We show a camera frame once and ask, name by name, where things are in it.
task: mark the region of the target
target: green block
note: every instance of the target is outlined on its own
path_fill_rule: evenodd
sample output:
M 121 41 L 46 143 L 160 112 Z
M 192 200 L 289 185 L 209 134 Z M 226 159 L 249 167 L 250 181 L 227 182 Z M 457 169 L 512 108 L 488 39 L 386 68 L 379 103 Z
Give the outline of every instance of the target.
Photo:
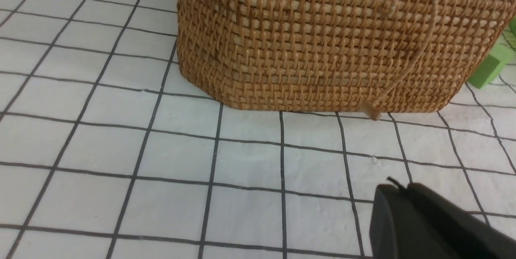
M 503 44 L 495 44 L 468 82 L 481 89 L 490 83 L 514 57 L 514 52 Z

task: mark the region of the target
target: rope handle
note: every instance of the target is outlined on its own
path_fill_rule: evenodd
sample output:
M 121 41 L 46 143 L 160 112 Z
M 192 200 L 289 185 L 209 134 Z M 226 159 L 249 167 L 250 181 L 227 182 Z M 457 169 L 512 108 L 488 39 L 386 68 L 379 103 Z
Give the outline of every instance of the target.
M 432 17 L 430 19 L 430 27 L 428 27 L 428 30 L 426 32 L 426 35 L 424 37 L 424 40 L 421 44 L 421 47 L 416 52 L 414 56 L 412 56 L 410 59 L 407 59 L 405 61 L 405 68 L 402 70 L 402 72 L 396 77 L 391 83 L 389 83 L 389 86 L 384 88 L 384 90 L 376 96 L 376 98 L 371 102 L 364 102 L 359 105 L 359 109 L 364 112 L 369 118 L 376 121 L 379 120 L 381 117 L 381 112 L 378 110 L 377 106 L 380 103 L 381 100 L 383 100 L 389 92 L 391 92 L 398 83 L 400 83 L 403 79 L 407 77 L 407 75 L 414 69 L 415 65 L 418 63 L 418 60 L 420 59 L 422 52 L 426 50 L 428 43 L 430 42 L 430 38 L 433 33 L 433 29 L 435 28 L 435 17 L 437 16 L 437 0 L 432 0 Z

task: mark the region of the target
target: white tile floor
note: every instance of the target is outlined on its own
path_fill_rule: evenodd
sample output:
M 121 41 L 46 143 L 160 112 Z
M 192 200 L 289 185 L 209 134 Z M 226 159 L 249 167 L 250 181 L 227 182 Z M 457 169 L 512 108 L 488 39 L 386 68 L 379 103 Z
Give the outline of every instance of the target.
M 370 257 L 388 175 L 516 237 L 514 64 L 439 113 L 242 112 L 179 75 L 175 1 L 0 0 L 0 259 Z

